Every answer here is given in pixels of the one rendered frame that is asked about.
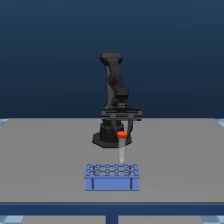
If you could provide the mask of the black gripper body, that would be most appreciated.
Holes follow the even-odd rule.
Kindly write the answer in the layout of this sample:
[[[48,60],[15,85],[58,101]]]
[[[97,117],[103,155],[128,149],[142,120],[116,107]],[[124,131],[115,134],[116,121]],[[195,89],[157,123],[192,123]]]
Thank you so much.
[[[140,109],[135,108],[108,108],[101,112],[102,120],[110,120],[115,118],[116,120],[128,120],[133,119],[140,121],[143,113]]]

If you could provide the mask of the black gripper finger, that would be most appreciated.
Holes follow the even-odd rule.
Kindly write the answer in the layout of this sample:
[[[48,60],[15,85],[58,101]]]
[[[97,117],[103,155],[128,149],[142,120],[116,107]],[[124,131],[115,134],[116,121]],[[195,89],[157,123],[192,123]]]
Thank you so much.
[[[130,136],[130,134],[131,134],[131,132],[133,130],[133,124],[134,124],[133,118],[128,119],[127,137]]]
[[[111,118],[111,125],[115,135],[118,135],[117,122],[115,118]]]

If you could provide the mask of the clear tube with orange cap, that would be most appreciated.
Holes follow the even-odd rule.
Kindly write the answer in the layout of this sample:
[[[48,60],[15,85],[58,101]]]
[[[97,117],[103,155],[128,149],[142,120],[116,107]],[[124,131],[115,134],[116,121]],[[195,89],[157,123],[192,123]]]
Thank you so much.
[[[118,147],[119,147],[119,161],[123,163],[125,161],[125,148],[126,148],[127,132],[118,132]]]

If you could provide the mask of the blue tube rack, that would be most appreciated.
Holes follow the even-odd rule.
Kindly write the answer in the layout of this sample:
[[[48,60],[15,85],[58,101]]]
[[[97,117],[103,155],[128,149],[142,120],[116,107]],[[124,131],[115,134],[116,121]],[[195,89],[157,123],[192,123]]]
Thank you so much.
[[[140,172],[137,164],[87,164],[86,191],[138,191]]]

